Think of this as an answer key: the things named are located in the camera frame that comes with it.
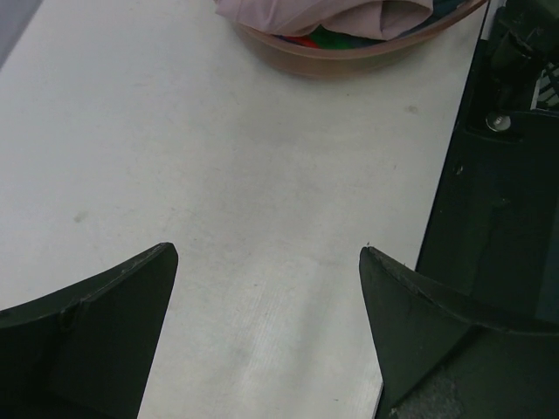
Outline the green tank top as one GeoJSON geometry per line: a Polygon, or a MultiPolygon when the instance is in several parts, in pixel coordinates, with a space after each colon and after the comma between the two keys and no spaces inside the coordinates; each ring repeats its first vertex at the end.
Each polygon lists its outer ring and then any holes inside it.
{"type": "Polygon", "coordinates": [[[311,32],[309,37],[320,49],[347,50],[353,47],[352,41],[346,34],[329,31],[322,26],[311,32]]]}

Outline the red tank top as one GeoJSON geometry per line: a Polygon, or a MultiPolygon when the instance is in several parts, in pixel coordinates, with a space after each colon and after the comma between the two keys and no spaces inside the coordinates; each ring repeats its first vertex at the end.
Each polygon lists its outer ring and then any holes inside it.
{"type": "Polygon", "coordinates": [[[305,37],[283,37],[286,42],[306,48],[320,49],[321,47],[314,42],[309,36],[305,37]]]}

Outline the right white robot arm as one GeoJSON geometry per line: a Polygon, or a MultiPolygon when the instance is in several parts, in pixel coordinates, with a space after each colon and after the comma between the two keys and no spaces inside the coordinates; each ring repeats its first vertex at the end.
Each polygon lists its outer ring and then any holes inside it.
{"type": "Polygon", "coordinates": [[[558,63],[558,2],[507,1],[497,23],[506,33],[490,58],[498,89],[495,107],[505,110],[549,63],[558,63]]]}

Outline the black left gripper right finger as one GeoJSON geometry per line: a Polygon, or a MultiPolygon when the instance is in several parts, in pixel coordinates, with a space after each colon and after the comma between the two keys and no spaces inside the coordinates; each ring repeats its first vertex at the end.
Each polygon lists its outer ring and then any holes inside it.
{"type": "Polygon", "coordinates": [[[374,417],[557,417],[556,323],[471,299],[373,247],[359,274],[382,376],[374,417]]]}

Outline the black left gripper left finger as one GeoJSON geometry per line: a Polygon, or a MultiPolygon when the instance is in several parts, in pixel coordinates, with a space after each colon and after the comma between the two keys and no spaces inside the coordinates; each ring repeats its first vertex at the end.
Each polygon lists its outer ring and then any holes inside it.
{"type": "Polygon", "coordinates": [[[136,418],[178,254],[158,244],[1,312],[3,418],[136,418]]]}

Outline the dark grey-blue tank top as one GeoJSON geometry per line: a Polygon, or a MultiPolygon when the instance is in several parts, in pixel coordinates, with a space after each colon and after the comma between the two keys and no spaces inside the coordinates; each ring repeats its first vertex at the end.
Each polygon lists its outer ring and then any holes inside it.
{"type": "MultiPolygon", "coordinates": [[[[452,14],[457,8],[461,7],[466,0],[434,0],[433,1],[433,12],[431,16],[426,19],[423,23],[417,25],[416,27],[404,31],[398,38],[413,34],[414,32],[423,30],[427,26],[431,24],[437,23],[443,17],[452,14]]],[[[383,43],[383,40],[375,40],[375,39],[368,39],[368,38],[359,38],[359,37],[351,37],[349,40],[349,47],[350,48],[363,48],[372,45],[378,45],[383,43]]]]}

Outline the mauve pink tank top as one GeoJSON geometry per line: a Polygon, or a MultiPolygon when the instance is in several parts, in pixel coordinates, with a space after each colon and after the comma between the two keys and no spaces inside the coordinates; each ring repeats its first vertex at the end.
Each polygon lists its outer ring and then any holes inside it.
{"type": "Polygon", "coordinates": [[[254,30],[303,36],[322,26],[376,40],[391,40],[426,21],[432,1],[374,0],[222,0],[216,13],[254,30]]]}

